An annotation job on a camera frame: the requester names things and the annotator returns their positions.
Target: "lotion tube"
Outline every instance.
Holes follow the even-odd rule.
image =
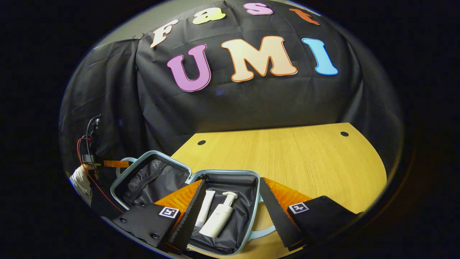
[[[206,191],[203,204],[201,205],[200,213],[198,214],[198,218],[196,219],[196,227],[201,228],[206,222],[207,213],[209,212],[209,207],[211,206],[211,201],[213,200],[215,193],[216,191]]]
[[[229,219],[230,214],[233,211],[233,208],[230,206],[233,203],[233,200],[238,198],[238,196],[233,192],[225,192],[223,195],[227,196],[225,202],[217,205],[217,208],[213,211],[200,230],[200,234],[213,238],[217,237]]]

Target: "black fabric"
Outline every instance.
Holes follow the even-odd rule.
[[[63,97],[59,138],[64,170],[79,165],[76,141],[85,133],[88,120],[101,114],[97,155],[110,160],[139,157],[148,150],[172,155],[199,132],[349,122],[369,140],[390,173],[399,159],[403,124],[391,82],[376,58],[325,16],[310,13],[320,23],[314,25],[290,11],[292,6],[273,1],[261,1],[273,10],[272,15],[251,15],[242,7],[247,2],[206,4],[153,25],[140,40],[91,50]],[[220,7],[226,17],[192,23],[197,11],[210,7]],[[179,22],[167,39],[150,48],[153,31],[173,19]],[[284,38],[298,73],[274,76],[270,62],[264,77],[249,65],[254,78],[233,82],[230,53],[220,44],[241,38],[258,48],[268,35]],[[315,56],[302,38],[323,41],[339,73],[317,73]],[[194,58],[187,52],[199,44],[207,45],[211,81],[200,91],[185,92],[166,63],[183,55],[187,76],[197,78]]]
[[[131,206],[140,202],[155,203],[157,200],[184,187],[189,177],[186,170],[154,159],[143,166],[132,178],[123,193],[123,200]]]
[[[216,238],[199,233],[195,227],[189,244],[219,254],[231,254],[241,246],[243,238],[249,230],[249,221],[253,216],[254,206],[257,204],[258,180],[252,175],[218,175],[206,174],[206,190],[215,191],[209,207],[207,219],[211,216],[218,204],[223,204],[227,196],[224,192],[234,192],[238,198],[233,200],[233,208],[229,219]]]

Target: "wooden table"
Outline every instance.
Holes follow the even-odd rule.
[[[368,209],[386,184],[379,155],[349,123],[198,133],[172,157],[193,172],[253,170],[309,197],[327,195],[354,213]],[[253,230],[272,224],[265,205],[259,204]],[[247,242],[231,258],[279,258],[300,249],[289,252],[274,231]]]

